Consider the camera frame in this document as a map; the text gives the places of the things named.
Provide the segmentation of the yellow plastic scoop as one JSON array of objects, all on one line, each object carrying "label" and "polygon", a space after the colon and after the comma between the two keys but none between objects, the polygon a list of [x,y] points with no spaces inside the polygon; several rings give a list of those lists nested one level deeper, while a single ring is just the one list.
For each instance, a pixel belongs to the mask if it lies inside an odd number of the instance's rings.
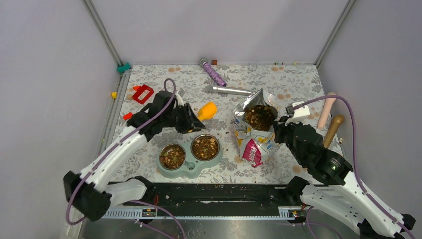
[{"label": "yellow plastic scoop", "polygon": [[207,102],[198,111],[198,120],[200,122],[210,120],[217,112],[217,106],[214,102]]}]

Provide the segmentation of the pet food bag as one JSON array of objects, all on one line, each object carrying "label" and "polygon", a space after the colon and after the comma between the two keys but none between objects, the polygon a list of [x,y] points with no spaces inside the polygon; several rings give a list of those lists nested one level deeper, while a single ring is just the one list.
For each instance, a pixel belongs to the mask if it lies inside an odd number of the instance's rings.
[{"label": "pet food bag", "polygon": [[241,100],[233,114],[239,157],[256,168],[279,148],[274,142],[273,122],[279,118],[274,95],[260,89]]}]

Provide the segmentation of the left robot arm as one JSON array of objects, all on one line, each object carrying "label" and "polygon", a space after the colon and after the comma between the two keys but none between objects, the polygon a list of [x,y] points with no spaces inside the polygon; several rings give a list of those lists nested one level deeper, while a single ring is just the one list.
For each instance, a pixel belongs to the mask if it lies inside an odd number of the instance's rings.
[{"label": "left robot arm", "polygon": [[100,219],[111,206],[138,200],[147,205],[154,200],[153,189],[142,181],[129,180],[110,185],[113,174],[141,146],[164,128],[180,134],[200,131],[203,121],[216,113],[216,106],[203,106],[195,113],[188,103],[179,104],[175,94],[159,91],[126,123],[122,134],[96,160],[78,173],[69,171],[63,177],[68,208],[74,207],[90,221]]}]

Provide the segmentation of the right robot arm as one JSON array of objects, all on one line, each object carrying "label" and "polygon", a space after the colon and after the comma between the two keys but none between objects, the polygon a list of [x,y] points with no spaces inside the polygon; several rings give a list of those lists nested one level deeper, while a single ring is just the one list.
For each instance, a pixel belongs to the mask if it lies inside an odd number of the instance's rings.
[{"label": "right robot arm", "polygon": [[285,144],[298,164],[323,185],[334,189],[339,200],[309,181],[295,176],[286,186],[288,203],[313,206],[343,222],[362,239],[401,239],[416,220],[400,214],[358,183],[352,165],[340,154],[323,145],[323,138],[310,125],[274,122],[275,142]]}]

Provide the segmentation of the green double pet bowl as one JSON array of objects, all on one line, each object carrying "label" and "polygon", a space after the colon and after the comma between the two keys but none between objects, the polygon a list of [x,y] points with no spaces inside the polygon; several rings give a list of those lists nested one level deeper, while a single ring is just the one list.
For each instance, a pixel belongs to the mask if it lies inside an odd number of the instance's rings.
[{"label": "green double pet bowl", "polygon": [[164,146],[157,158],[157,170],[165,178],[196,178],[204,169],[217,166],[223,147],[213,135],[202,134],[186,143]]}]

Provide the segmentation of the silver metal microphone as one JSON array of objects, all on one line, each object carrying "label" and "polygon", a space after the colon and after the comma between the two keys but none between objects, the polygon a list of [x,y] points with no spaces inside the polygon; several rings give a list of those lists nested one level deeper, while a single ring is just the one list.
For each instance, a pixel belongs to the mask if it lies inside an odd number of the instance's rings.
[{"label": "silver metal microphone", "polygon": [[219,86],[219,85],[208,85],[207,91],[209,93],[222,93],[222,94],[233,94],[233,95],[243,95],[243,96],[249,96],[253,94],[253,92],[250,90],[225,87],[225,86]]}]

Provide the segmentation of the floral table mat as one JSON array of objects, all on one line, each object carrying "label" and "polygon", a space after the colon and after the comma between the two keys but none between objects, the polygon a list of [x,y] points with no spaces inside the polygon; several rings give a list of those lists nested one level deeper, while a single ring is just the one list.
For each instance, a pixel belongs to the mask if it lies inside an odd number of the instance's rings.
[{"label": "floral table mat", "polygon": [[[257,91],[264,89],[274,95],[280,107],[296,101],[306,101],[323,96],[319,72],[312,65],[217,65],[216,71],[224,77],[229,87]],[[212,101],[218,111],[205,122],[205,133],[216,136],[223,149],[222,161],[215,167],[204,169],[197,178],[178,177],[176,183],[223,183],[223,184],[286,184],[294,176],[311,180],[282,145],[266,162],[257,167],[243,160],[238,153],[234,134],[234,107],[243,96],[215,94],[207,91],[212,83],[209,75],[198,65],[138,65],[134,66],[122,80],[120,89],[121,110],[117,118],[114,136],[118,137],[126,125],[124,116],[136,113],[142,105],[132,96],[136,86],[148,85],[154,91],[164,88],[171,90],[175,81],[177,89],[184,90],[183,100],[197,111],[205,103]]]}]

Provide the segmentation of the purple glitter microphone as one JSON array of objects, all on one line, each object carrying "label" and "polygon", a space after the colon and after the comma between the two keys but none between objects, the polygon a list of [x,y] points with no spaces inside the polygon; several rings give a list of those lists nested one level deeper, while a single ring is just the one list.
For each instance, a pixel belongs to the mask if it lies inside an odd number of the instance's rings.
[{"label": "purple glitter microphone", "polygon": [[204,71],[219,85],[226,86],[227,82],[223,77],[212,67],[212,65],[205,59],[202,58],[199,60],[199,65],[204,69]]}]

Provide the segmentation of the red plastic block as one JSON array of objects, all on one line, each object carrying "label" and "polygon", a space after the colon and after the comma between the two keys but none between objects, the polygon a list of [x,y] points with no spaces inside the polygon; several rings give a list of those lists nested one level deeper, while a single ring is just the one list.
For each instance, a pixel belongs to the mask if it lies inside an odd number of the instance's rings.
[{"label": "red plastic block", "polygon": [[140,104],[144,104],[147,100],[154,94],[154,90],[146,85],[134,86],[135,93],[133,94],[133,99]]}]

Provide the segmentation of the small orange-red block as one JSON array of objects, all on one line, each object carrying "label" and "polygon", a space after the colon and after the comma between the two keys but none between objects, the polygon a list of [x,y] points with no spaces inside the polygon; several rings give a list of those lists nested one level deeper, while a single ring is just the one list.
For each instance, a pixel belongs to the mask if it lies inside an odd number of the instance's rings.
[{"label": "small orange-red block", "polygon": [[129,119],[131,119],[131,117],[133,116],[133,113],[132,112],[128,112],[127,114],[125,114],[124,116],[123,116],[123,119],[125,120],[125,121],[128,121]]}]

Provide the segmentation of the teal corner clip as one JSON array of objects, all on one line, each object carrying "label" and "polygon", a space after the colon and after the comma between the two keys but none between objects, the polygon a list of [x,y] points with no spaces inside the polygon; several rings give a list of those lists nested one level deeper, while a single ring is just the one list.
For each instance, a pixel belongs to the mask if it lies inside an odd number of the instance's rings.
[{"label": "teal corner clip", "polygon": [[125,71],[127,71],[131,68],[132,68],[131,64],[127,62],[124,65],[117,67],[117,71],[119,73],[124,73]]}]

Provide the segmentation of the pink microphone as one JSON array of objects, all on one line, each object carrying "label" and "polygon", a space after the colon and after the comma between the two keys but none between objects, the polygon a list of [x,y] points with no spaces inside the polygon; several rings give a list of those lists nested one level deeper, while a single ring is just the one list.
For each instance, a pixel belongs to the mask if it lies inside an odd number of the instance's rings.
[{"label": "pink microphone", "polygon": [[327,123],[328,117],[330,115],[331,108],[332,108],[335,101],[336,101],[336,97],[331,97],[331,98],[325,99],[324,106],[323,106],[322,112],[320,114],[320,118],[319,118],[318,125],[317,125],[319,130],[324,129],[324,127]]}]

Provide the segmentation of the gold microphone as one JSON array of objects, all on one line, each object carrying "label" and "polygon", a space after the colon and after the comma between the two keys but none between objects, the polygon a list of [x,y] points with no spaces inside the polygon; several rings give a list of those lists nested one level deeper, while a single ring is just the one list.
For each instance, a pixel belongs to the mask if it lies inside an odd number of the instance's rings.
[{"label": "gold microphone", "polygon": [[334,116],[334,118],[332,119],[330,128],[327,131],[327,134],[324,138],[323,145],[324,145],[325,148],[330,147],[335,135],[337,134],[337,131],[339,130],[339,128],[343,124],[344,120],[345,120],[345,117],[342,114],[337,114],[336,116]]}]

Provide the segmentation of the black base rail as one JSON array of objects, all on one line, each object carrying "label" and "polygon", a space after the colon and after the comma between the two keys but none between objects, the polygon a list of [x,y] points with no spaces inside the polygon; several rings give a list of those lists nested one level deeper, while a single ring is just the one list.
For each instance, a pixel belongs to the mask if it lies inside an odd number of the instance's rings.
[{"label": "black base rail", "polygon": [[179,217],[277,216],[279,207],[304,209],[286,185],[158,183],[139,176],[147,191],[141,201]]}]

